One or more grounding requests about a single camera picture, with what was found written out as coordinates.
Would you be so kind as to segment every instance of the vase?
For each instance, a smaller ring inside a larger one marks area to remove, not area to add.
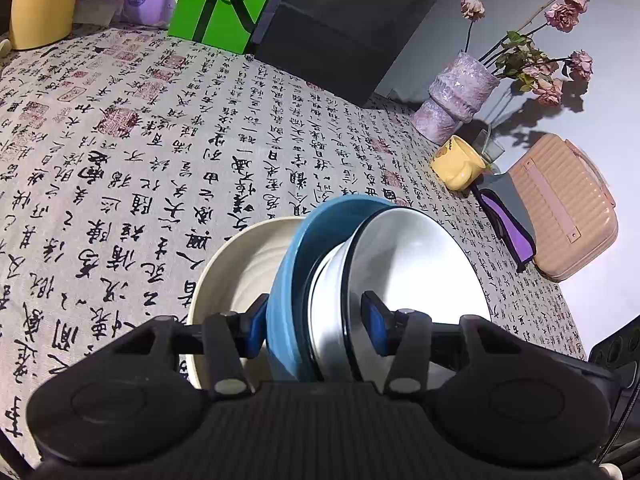
[[[468,123],[500,84],[485,66],[460,52],[429,86],[430,98],[411,116],[415,129],[441,146],[458,122]]]

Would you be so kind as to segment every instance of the case handle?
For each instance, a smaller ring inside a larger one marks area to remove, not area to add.
[[[587,156],[586,153],[584,153],[583,150],[581,150],[580,148],[578,148],[574,143],[572,143],[569,139],[565,140],[564,142],[568,148],[574,152],[575,156],[581,158],[585,164],[591,169],[591,171],[593,171],[593,173],[595,174],[596,178],[598,179],[598,182],[600,184],[600,189],[602,190],[602,193],[604,194],[604,196],[606,197],[607,200],[609,200],[609,202],[611,203],[611,205],[613,207],[616,206],[616,201],[613,199],[613,195],[611,194],[611,192],[609,191],[609,188],[607,187],[607,183],[604,180],[604,177],[602,176],[602,174],[600,173],[600,170],[598,170],[598,167],[593,163],[593,161]]]

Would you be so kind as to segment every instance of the pink suitcase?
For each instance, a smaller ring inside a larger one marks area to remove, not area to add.
[[[536,232],[534,262],[552,280],[567,279],[616,240],[616,202],[569,140],[546,134],[509,174]]]

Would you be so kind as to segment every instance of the white wall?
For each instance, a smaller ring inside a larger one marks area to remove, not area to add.
[[[486,17],[474,26],[469,52],[481,56],[507,28],[518,28],[546,0],[482,0]],[[538,17],[536,23],[544,23]],[[464,47],[468,22],[460,15],[460,0],[438,0],[378,87],[378,92],[409,101],[423,101],[433,77]],[[585,150],[605,175],[618,206],[620,234],[616,243],[586,268],[561,284],[588,352],[598,341],[640,315],[638,264],[640,251],[640,45],[638,0],[591,0],[580,23],[565,34],[545,27],[534,37],[542,50],[562,57],[584,49],[594,58],[588,92],[569,99],[568,108],[544,110],[528,102],[525,113],[503,126],[507,148],[498,160],[508,169],[526,150],[515,146],[529,132],[553,132]],[[485,120],[509,82],[494,91],[476,115]],[[532,94],[514,98],[506,115],[521,109]]]

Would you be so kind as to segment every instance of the table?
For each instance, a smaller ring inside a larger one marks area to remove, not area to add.
[[[340,194],[435,218],[493,322],[584,359],[558,286],[532,265],[516,274],[474,197],[436,178],[436,146],[392,102],[360,109],[161,30],[83,26],[4,60],[0,124],[1,427],[32,463],[24,413],[39,384],[153,316],[184,322],[224,240]]]

